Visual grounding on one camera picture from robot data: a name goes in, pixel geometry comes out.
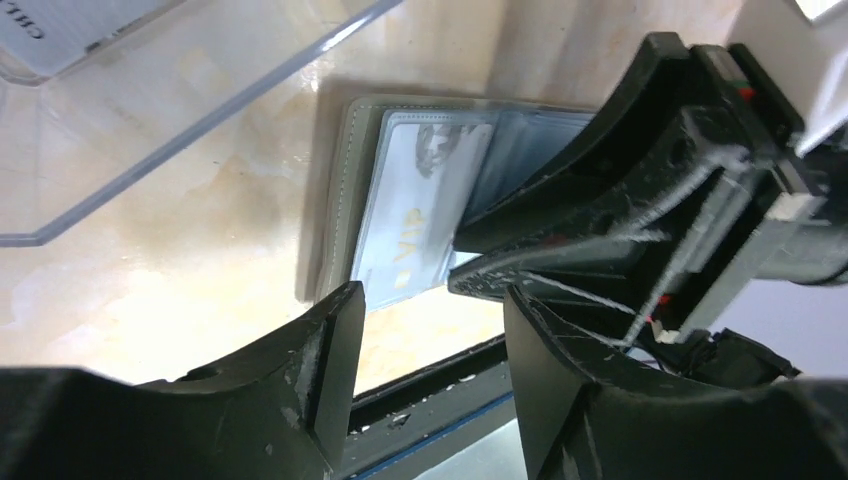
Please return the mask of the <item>clear plastic card box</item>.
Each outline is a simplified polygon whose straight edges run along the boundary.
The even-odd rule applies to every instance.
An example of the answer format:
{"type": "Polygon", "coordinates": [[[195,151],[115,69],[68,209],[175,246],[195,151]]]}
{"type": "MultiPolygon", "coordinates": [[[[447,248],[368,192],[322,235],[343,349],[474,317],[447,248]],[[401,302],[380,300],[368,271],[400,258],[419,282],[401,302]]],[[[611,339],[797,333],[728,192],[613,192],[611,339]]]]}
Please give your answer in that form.
{"type": "Polygon", "coordinates": [[[391,8],[3,2],[2,246],[55,239],[391,8]]]}

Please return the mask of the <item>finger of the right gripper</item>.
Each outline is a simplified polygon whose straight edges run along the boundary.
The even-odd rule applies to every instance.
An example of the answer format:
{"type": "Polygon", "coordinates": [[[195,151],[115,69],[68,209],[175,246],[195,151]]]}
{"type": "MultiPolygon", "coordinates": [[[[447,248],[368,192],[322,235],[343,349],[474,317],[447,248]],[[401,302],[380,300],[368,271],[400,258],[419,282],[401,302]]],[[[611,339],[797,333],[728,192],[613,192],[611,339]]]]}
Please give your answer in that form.
{"type": "Polygon", "coordinates": [[[649,155],[593,200],[559,203],[528,235],[454,269],[456,294],[501,301],[509,286],[615,345],[631,343],[664,296],[680,305],[752,196],[741,148],[649,155]]]}

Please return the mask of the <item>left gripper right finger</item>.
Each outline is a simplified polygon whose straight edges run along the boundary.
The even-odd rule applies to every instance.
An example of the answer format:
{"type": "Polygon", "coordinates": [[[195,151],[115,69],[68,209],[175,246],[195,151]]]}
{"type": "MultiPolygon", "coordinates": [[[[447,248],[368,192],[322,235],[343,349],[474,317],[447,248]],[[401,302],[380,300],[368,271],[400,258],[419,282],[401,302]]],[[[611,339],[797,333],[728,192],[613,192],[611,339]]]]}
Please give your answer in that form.
{"type": "Polygon", "coordinates": [[[653,369],[518,287],[505,344],[531,479],[843,479],[847,384],[726,389],[653,369]]]}

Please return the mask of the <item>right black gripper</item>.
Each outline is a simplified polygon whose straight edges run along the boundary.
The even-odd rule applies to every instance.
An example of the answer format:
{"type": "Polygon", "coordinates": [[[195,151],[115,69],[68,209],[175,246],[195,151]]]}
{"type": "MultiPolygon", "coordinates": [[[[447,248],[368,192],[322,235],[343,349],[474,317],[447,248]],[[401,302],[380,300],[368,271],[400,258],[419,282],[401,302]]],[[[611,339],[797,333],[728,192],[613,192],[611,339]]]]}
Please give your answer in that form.
{"type": "MultiPolygon", "coordinates": [[[[698,46],[695,57],[730,88],[731,115],[753,134],[758,170],[743,210],[682,290],[682,337],[708,329],[752,280],[814,287],[847,282],[847,154],[825,145],[801,159],[804,122],[776,83],[737,43],[698,46]]],[[[643,39],[589,124],[505,198],[460,227],[455,245],[485,253],[552,225],[623,178],[671,116],[690,53],[673,32],[643,39]]]]}

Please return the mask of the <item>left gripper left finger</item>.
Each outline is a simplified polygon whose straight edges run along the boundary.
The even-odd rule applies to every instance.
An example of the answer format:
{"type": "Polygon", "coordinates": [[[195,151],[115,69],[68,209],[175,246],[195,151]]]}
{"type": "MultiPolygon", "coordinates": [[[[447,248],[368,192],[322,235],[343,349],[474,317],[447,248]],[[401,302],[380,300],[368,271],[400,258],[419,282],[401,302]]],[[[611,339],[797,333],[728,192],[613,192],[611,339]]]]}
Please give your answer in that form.
{"type": "Polygon", "coordinates": [[[1,372],[5,479],[329,479],[341,467],[365,315],[349,282],[174,381],[1,372]]]}

